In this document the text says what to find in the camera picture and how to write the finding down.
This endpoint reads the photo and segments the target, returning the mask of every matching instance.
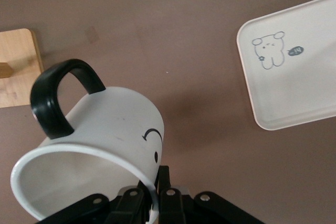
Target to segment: cartoon bear drawing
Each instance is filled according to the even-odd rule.
[[[284,64],[285,56],[282,52],[284,48],[284,40],[282,38],[284,36],[285,33],[279,31],[276,34],[263,36],[252,41],[254,51],[263,68],[271,69],[273,66],[279,67]]]

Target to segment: small fish drawing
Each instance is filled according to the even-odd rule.
[[[288,51],[289,56],[295,56],[295,55],[300,55],[303,53],[303,47],[293,47]]]

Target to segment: black mug handle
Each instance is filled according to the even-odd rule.
[[[44,71],[30,92],[30,104],[35,119],[50,139],[68,136],[74,132],[60,109],[57,89],[67,73],[72,73],[89,94],[105,90],[95,71],[84,61],[70,59]]]

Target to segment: plastic tray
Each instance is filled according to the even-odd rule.
[[[336,115],[336,0],[250,20],[237,44],[260,127],[277,130]]]

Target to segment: wooden object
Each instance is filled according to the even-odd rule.
[[[0,62],[0,79],[11,77],[14,70],[6,62]]]
[[[30,104],[30,90],[43,70],[34,34],[28,29],[1,32],[0,62],[0,70],[6,70],[0,71],[0,108]]]

